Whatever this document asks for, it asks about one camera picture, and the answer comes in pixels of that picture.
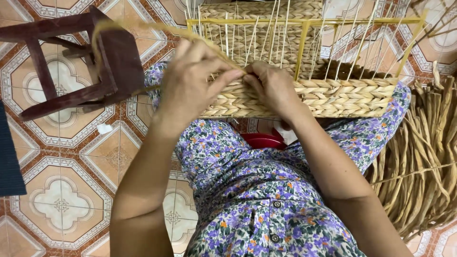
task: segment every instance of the purple floral pattern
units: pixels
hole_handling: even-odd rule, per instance
[[[166,63],[146,71],[158,85]],[[153,108],[159,90],[149,93]],[[399,82],[380,118],[348,119],[327,133],[361,172],[393,136],[410,102]],[[342,221],[325,206],[300,143],[252,149],[226,122],[198,119],[176,148],[199,221],[188,256],[365,256]]]

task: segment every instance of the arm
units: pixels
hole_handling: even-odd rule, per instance
[[[359,249],[369,257],[412,256],[355,163],[297,97],[292,77],[261,62],[246,70],[259,77],[246,75],[244,80],[260,100],[291,125],[327,206],[351,231]]]
[[[206,79],[218,70],[225,72],[209,85]],[[173,149],[190,122],[241,75],[204,42],[180,42],[162,80],[160,107],[114,197],[111,256],[173,256],[162,206]]]

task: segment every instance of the hand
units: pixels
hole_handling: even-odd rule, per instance
[[[218,71],[225,72],[209,84],[208,77]],[[233,70],[203,41],[182,39],[164,73],[153,123],[159,122],[166,133],[179,136],[226,85],[242,75],[243,71]]]
[[[255,88],[260,101],[284,121],[290,124],[297,112],[302,110],[311,115],[308,106],[295,92],[289,72],[261,61],[253,62],[245,69],[249,74],[243,80]]]

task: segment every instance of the woman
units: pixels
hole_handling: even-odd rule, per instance
[[[324,131],[286,71],[254,62],[243,79],[299,143],[251,149],[227,123],[195,120],[240,70],[204,42],[187,40],[162,78],[164,68],[147,72],[147,86],[161,83],[160,106],[114,199],[112,256],[173,256],[162,207],[173,150],[199,217],[188,256],[412,256],[361,174],[401,122],[406,86],[397,86],[382,117]],[[209,85],[206,78],[218,71]],[[158,106],[158,92],[151,97]]]

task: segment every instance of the octagonal tile pattern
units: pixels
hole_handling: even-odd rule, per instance
[[[219,3],[227,0],[197,0]],[[414,9],[406,1],[393,9],[397,14],[416,15],[424,8],[434,14],[443,12],[452,1],[430,6],[428,1]],[[0,0],[0,26],[10,26],[52,17],[74,15],[97,6],[113,20],[164,22],[183,27],[184,10],[193,8],[185,0]],[[373,0],[332,1],[325,8],[327,18],[370,16]],[[375,16],[389,8],[379,1]],[[455,21],[441,31],[455,27]],[[361,47],[359,65],[382,72],[395,72],[396,59],[402,54],[414,26],[376,28],[369,31]],[[135,36],[143,68],[157,61],[167,61],[174,54],[178,37],[168,32],[128,27]],[[325,28],[321,56],[353,61],[364,28],[350,26]],[[431,78],[431,62],[439,61],[444,74],[455,71],[455,33],[427,38],[414,47],[400,79],[410,83],[414,78]],[[74,43],[89,41],[87,32],[63,35]],[[60,95],[92,84],[84,59],[68,59],[65,49],[41,42],[48,68]],[[153,115],[151,100],[136,96],[121,103],[82,113],[70,108],[31,122],[21,122],[18,114],[44,101],[28,49],[23,43],[0,42],[1,98],[5,103],[8,124],[16,147],[27,195],[0,199],[0,256],[109,256],[109,218],[112,199],[124,174],[148,131]],[[241,133],[271,133],[272,119],[227,119]],[[105,123],[113,130],[100,134],[96,126]],[[173,156],[164,200],[165,223],[176,257],[183,255],[195,231],[197,213],[185,173]],[[457,221],[424,231],[408,243],[414,256],[447,257],[457,254]]]

